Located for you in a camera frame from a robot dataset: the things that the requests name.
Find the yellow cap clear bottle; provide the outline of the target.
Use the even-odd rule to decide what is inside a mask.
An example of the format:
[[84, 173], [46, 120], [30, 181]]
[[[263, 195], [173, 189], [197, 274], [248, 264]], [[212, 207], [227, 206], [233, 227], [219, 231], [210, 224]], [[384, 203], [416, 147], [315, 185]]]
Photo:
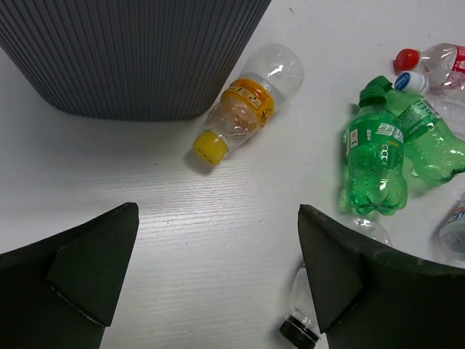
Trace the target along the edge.
[[297, 54], [282, 44], [260, 47], [210, 111], [193, 151], [210, 165], [252, 138], [295, 96], [304, 80]]

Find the white cap clear bottle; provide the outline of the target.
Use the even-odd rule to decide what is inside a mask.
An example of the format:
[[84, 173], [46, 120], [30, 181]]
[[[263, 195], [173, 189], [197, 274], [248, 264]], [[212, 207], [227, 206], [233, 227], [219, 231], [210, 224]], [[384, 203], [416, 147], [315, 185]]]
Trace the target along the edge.
[[455, 136], [464, 139], [464, 74], [404, 71], [395, 80], [396, 90], [420, 94], [445, 118]]

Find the green soda bottle front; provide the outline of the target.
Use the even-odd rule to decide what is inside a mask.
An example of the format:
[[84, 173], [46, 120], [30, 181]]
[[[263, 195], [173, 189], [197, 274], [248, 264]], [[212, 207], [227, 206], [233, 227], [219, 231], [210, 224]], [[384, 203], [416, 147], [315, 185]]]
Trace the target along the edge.
[[380, 84], [368, 84], [359, 95], [358, 112], [345, 129], [348, 204], [358, 214], [390, 216], [408, 200], [403, 176], [404, 134], [387, 107]]

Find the orange blue label bottle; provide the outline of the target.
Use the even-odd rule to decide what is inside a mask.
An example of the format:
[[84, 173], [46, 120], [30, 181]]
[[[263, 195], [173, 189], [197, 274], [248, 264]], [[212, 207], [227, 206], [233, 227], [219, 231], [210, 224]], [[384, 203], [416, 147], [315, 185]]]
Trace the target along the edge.
[[464, 197], [448, 215], [438, 235], [446, 255], [464, 262]]

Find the red cap clear bottle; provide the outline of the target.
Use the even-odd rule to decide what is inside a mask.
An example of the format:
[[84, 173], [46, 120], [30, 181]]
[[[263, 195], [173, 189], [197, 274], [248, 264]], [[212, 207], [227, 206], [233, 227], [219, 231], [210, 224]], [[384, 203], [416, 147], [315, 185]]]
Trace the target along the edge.
[[393, 66], [398, 72], [432, 72], [444, 69], [447, 73], [464, 73], [464, 46], [441, 43], [425, 51], [405, 48], [399, 51]]

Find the green soda bottle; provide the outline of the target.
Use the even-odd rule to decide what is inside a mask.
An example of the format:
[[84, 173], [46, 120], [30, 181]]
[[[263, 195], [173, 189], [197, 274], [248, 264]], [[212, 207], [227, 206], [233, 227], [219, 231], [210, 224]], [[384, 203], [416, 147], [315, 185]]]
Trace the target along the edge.
[[345, 129], [348, 204], [358, 214], [390, 216], [408, 200], [403, 176], [404, 134], [387, 107], [380, 84], [368, 84], [359, 95], [358, 112]]
[[422, 95], [389, 88], [386, 108], [399, 120], [405, 155], [427, 185], [438, 187], [464, 172], [464, 141]]

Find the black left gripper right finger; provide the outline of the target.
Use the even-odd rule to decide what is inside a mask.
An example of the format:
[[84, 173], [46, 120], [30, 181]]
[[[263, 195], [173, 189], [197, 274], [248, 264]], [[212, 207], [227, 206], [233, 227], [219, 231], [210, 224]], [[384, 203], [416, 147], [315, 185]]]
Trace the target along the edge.
[[464, 270], [406, 254], [310, 205], [298, 232], [330, 348], [462, 348]]

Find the black cap clear bottle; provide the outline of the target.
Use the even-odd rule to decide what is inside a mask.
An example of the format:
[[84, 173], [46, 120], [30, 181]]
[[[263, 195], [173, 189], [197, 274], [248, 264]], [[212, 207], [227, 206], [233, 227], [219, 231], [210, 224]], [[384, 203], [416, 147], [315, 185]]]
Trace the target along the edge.
[[[375, 241], [392, 246], [388, 232], [374, 220], [355, 214], [341, 217], [341, 224]], [[280, 334], [295, 348], [315, 348], [320, 329], [305, 264], [298, 269], [291, 292], [292, 311], [280, 325]]]

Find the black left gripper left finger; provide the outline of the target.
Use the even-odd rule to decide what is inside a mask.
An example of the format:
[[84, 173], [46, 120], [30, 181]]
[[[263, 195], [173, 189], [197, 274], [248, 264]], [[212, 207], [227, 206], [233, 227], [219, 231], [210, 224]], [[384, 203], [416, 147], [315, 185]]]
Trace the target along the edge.
[[99, 348], [139, 227], [128, 202], [1, 254], [2, 348]]

